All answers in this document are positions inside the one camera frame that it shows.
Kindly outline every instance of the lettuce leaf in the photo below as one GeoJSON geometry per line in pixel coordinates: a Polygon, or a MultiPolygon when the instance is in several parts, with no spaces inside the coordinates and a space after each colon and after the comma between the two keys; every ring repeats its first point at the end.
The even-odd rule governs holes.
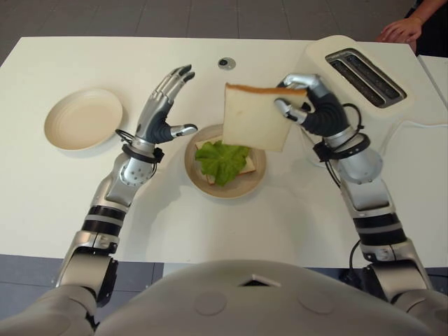
{"type": "Polygon", "coordinates": [[[214,176],[215,183],[224,186],[246,166],[249,151],[249,147],[224,145],[221,140],[206,142],[196,151],[195,159],[201,162],[204,175],[214,176]]]}

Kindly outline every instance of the white table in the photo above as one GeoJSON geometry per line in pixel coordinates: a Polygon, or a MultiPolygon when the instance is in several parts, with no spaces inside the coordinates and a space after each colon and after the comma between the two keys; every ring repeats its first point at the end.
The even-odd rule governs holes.
{"type": "Polygon", "coordinates": [[[419,55],[419,61],[448,107],[448,58],[419,55]]]}
{"type": "MultiPolygon", "coordinates": [[[[122,128],[133,131],[153,88],[174,67],[191,63],[197,76],[178,96],[169,121],[205,127],[223,120],[225,82],[276,85],[307,44],[22,38],[0,68],[0,253],[62,258],[98,182],[120,152],[117,137],[77,153],[52,147],[43,122],[59,99],[82,88],[110,90],[127,112],[122,128]],[[224,56],[237,61],[234,70],[217,67],[224,56]]],[[[363,47],[418,92],[409,118],[446,122],[443,103],[407,46],[363,47]]],[[[354,225],[327,172],[305,160],[298,129],[291,130],[284,152],[267,154],[267,175],[259,188],[230,201],[206,197],[189,181],[183,168],[188,141],[184,137],[162,146],[165,158],[126,217],[117,259],[198,263],[249,258],[304,267],[347,266],[358,239],[354,225]]],[[[427,267],[448,266],[447,143],[446,129],[404,128],[388,147],[383,173],[405,231],[427,267]]],[[[363,264],[359,254],[355,265],[363,264]]]]}

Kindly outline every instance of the human hand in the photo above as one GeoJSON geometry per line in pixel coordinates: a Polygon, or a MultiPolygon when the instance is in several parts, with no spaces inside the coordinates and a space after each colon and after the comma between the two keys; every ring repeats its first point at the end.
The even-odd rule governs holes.
{"type": "Polygon", "coordinates": [[[419,17],[408,17],[392,22],[383,28],[376,42],[409,43],[421,35],[423,22],[419,17]]]}

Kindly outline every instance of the round button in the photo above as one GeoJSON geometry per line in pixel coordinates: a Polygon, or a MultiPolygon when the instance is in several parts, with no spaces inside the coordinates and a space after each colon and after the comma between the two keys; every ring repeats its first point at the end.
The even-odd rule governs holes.
{"type": "Polygon", "coordinates": [[[330,314],[334,309],[334,305],[328,295],[319,290],[300,291],[297,300],[305,309],[316,314],[330,314]]]}
{"type": "Polygon", "coordinates": [[[227,304],[227,298],[219,292],[206,292],[199,294],[195,300],[195,310],[204,316],[213,316],[221,313],[227,304]]]}
{"type": "Polygon", "coordinates": [[[232,70],[236,65],[235,60],[230,57],[224,57],[218,61],[218,68],[222,70],[232,70]]]}

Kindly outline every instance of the beige plate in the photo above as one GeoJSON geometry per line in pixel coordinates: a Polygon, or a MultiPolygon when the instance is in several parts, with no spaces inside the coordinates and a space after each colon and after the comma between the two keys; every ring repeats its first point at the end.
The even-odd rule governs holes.
{"type": "Polygon", "coordinates": [[[190,180],[204,193],[219,198],[238,198],[253,191],[263,179],[266,171],[266,154],[263,150],[251,149],[251,157],[256,170],[251,173],[238,175],[235,180],[223,187],[210,185],[201,173],[201,162],[195,160],[196,146],[198,141],[204,141],[217,137],[223,133],[222,125],[213,125],[201,129],[190,140],[185,150],[185,169],[190,180]]]}
{"type": "Polygon", "coordinates": [[[107,140],[122,116],[120,100],[109,91],[78,91],[53,106],[45,119],[45,136],[66,151],[87,149],[107,140]]]}

